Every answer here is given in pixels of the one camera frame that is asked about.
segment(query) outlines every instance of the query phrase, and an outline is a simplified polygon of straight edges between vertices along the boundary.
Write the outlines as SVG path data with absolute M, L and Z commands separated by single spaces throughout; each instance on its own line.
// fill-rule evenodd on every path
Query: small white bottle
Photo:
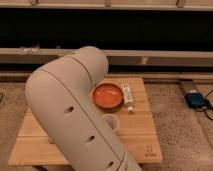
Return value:
M 133 112 L 134 99 L 130 90 L 129 84 L 122 84 L 122 91 L 124 94 L 124 106 L 127 107 L 128 112 Z

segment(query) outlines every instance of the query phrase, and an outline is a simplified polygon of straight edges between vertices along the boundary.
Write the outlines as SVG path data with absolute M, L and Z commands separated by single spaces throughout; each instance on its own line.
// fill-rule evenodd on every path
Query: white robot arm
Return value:
M 37 69 L 27 102 L 76 171 L 141 171 L 89 98 L 107 71 L 102 51 L 83 47 Z

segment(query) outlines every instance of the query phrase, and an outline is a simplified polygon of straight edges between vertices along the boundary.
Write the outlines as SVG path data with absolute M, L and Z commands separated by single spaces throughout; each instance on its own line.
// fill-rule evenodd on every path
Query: concrete floor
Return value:
M 33 171 L 7 165 L 26 102 L 24 83 L 0 83 L 0 171 Z M 164 161 L 145 164 L 144 171 L 213 171 L 213 121 L 189 109 L 177 84 L 145 84 Z M 213 85 L 198 85 L 206 94 Z M 71 170 L 53 168 L 49 170 Z

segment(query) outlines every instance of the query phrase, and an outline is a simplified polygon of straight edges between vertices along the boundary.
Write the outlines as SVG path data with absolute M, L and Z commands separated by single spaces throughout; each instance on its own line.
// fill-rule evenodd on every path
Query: bowl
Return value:
M 113 109 L 123 102 L 123 92 L 115 84 L 103 83 L 93 91 L 93 101 L 102 109 Z

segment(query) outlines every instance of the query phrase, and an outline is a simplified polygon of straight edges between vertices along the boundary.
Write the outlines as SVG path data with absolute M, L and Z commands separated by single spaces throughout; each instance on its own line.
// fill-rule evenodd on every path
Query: wooden board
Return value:
M 121 107 L 115 113 L 120 121 L 116 134 L 139 163 L 161 162 L 161 150 L 143 80 L 141 78 L 106 78 L 103 82 L 118 86 L 129 83 L 135 99 L 135 112 L 129 114 L 127 108 Z M 28 109 L 10 155 L 9 164 L 31 166 L 68 165 L 69 163 Z

